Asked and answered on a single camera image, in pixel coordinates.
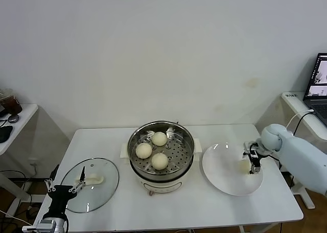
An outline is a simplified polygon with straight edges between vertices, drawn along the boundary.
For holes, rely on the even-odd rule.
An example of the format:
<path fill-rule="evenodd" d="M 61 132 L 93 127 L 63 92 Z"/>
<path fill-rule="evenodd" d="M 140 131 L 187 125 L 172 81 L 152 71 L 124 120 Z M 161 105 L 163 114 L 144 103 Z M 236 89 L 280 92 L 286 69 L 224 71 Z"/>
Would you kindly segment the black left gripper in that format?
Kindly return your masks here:
<path fill-rule="evenodd" d="M 45 179 L 45 185 L 49 192 L 49 197 L 52 202 L 49 207 L 49 213 L 64 213 L 66 206 L 71 199 L 76 197 L 78 193 L 85 186 L 85 167 L 83 167 L 79 182 L 72 185 L 55 185 L 54 179 L 56 177 L 59 165 L 56 165 L 55 169 L 50 173 L 50 177 Z"/>

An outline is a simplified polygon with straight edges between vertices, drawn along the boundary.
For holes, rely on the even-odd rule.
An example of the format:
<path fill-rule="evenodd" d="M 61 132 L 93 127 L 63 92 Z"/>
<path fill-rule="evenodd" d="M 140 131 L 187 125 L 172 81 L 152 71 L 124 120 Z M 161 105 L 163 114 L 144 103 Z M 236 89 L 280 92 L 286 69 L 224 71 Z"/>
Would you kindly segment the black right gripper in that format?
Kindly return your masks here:
<path fill-rule="evenodd" d="M 257 152 L 258 147 L 258 143 L 252 143 L 249 147 L 249 151 L 245 150 L 242 154 L 242 158 L 249 158 L 252 163 L 249 174 L 258 174 L 261 171 L 261 165 L 254 165 L 260 164 L 260 160 L 263 158 L 263 156 Z"/>

